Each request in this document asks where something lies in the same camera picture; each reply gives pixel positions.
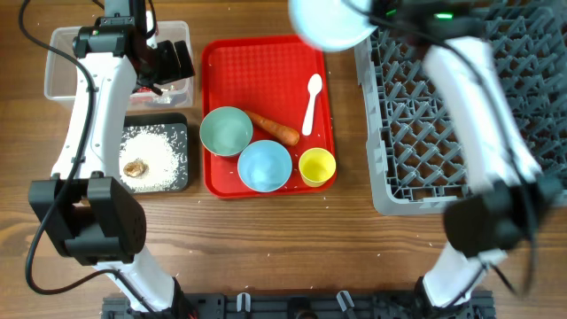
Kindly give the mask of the light blue plate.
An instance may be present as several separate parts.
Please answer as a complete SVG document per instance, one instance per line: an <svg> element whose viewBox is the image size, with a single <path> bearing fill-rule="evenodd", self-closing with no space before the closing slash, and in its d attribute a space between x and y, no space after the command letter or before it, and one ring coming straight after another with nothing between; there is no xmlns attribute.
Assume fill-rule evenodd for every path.
<svg viewBox="0 0 567 319"><path fill-rule="evenodd" d="M370 0L290 0L291 25L299 38L320 51L353 48L377 30L369 18Z"/></svg>

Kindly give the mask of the brown food scrap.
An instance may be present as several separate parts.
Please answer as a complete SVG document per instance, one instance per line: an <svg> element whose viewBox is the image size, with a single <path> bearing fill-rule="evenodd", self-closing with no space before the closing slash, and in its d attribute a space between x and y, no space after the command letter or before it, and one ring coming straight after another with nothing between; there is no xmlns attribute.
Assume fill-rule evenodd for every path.
<svg viewBox="0 0 567 319"><path fill-rule="evenodd" d="M122 171L128 177L137 178L142 176L147 169L148 166L142 160L137 159L127 163Z"/></svg>

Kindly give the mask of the yellow cup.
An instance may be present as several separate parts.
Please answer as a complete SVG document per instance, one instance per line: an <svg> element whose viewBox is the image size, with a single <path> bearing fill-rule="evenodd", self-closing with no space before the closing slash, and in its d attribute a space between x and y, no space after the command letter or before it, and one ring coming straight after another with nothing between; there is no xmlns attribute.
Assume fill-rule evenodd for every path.
<svg viewBox="0 0 567 319"><path fill-rule="evenodd" d="M336 173L334 155L323 148L306 150L299 158L299 172L303 182L313 188L321 187Z"/></svg>

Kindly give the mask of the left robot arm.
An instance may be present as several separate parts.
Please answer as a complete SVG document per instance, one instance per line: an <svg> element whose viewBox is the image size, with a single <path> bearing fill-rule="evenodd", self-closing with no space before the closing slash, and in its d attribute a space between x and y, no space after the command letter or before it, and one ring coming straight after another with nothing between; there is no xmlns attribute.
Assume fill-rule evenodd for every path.
<svg viewBox="0 0 567 319"><path fill-rule="evenodd" d="M82 27L66 59L77 70L66 140L50 178L30 185L28 201L57 252L108 276L135 318L195 318L198 310L145 244L142 206L120 183L120 140L131 95L194 75L185 42L155 43L152 2L107 1Z"/></svg>

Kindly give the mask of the light blue bowl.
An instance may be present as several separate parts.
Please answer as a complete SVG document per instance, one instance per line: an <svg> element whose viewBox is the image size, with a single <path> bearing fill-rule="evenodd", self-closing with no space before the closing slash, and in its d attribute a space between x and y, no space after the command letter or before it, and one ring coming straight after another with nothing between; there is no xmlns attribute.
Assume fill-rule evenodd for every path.
<svg viewBox="0 0 567 319"><path fill-rule="evenodd" d="M249 144L242 151L237 162L237 172L244 185L253 191L277 191L291 177L291 155L278 142L260 140Z"/></svg>

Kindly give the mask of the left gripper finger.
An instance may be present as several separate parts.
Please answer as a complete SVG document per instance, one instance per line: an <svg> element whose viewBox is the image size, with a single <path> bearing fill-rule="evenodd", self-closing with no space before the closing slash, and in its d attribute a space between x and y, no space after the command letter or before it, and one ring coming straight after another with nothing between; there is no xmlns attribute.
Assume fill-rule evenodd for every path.
<svg viewBox="0 0 567 319"><path fill-rule="evenodd" d="M179 76L181 79L191 78L195 75L194 65L185 41L174 43L175 51L179 63Z"/></svg>
<svg viewBox="0 0 567 319"><path fill-rule="evenodd" d="M156 58L155 79L156 84L168 84L180 79L180 65L174 44L171 41L158 43L154 50Z"/></svg>

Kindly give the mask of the orange carrot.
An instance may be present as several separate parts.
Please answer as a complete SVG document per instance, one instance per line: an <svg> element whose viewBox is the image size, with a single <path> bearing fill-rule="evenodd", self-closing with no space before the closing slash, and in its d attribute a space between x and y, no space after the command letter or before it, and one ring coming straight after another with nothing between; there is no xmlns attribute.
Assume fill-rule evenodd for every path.
<svg viewBox="0 0 567 319"><path fill-rule="evenodd" d="M250 118L254 125L269 133L272 137L284 145L295 146L300 140L299 132L294 128L284 126L278 122L258 115L257 113L245 111L245 114Z"/></svg>

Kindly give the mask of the white tissue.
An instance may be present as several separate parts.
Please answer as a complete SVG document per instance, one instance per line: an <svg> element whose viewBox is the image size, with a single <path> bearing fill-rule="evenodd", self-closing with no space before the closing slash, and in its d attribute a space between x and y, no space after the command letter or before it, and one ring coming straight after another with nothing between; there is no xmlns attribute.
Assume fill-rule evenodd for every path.
<svg viewBox="0 0 567 319"><path fill-rule="evenodd" d="M150 104L156 107L166 107L173 105L175 102L175 95L169 91L163 92L161 95L154 95L151 97Z"/></svg>

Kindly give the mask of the white rice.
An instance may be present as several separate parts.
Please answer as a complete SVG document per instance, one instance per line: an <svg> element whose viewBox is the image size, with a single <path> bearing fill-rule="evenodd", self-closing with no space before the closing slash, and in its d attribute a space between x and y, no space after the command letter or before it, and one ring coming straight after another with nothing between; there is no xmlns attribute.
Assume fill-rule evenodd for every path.
<svg viewBox="0 0 567 319"><path fill-rule="evenodd" d="M137 178L124 166L142 160L148 169ZM120 180L132 193L181 191L189 181L187 130L183 124L129 126L123 129L119 153Z"/></svg>

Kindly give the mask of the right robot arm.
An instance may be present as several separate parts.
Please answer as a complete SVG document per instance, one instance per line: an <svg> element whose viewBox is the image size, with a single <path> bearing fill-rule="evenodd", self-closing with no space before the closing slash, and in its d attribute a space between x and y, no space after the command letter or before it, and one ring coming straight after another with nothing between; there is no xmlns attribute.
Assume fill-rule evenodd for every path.
<svg viewBox="0 0 567 319"><path fill-rule="evenodd" d="M489 269L521 241L530 245L517 296L527 294L537 233L562 183L544 175L521 137L484 38L483 22L446 1L377 1L371 21L420 48L423 69L444 100L468 170L469 198L443 215L447 244L422 287L435 310L466 303Z"/></svg>

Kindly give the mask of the red snack wrapper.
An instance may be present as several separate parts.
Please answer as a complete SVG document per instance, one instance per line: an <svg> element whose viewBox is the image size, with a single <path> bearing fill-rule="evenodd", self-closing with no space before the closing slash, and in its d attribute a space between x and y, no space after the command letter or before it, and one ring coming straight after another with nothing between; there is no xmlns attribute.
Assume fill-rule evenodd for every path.
<svg viewBox="0 0 567 319"><path fill-rule="evenodd" d="M157 94L158 91L161 92L162 96L173 95L173 94L180 94L182 91L185 90L184 86L165 86L165 87L136 87L133 90L133 94Z"/></svg>

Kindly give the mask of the green bowl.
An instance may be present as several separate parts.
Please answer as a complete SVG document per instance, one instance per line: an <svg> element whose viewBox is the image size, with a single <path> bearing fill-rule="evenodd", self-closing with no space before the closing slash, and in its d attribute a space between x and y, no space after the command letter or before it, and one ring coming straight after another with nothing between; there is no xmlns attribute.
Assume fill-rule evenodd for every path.
<svg viewBox="0 0 567 319"><path fill-rule="evenodd" d="M223 106L205 116L199 135L202 145L212 154L234 157L252 141L253 124L244 111Z"/></svg>

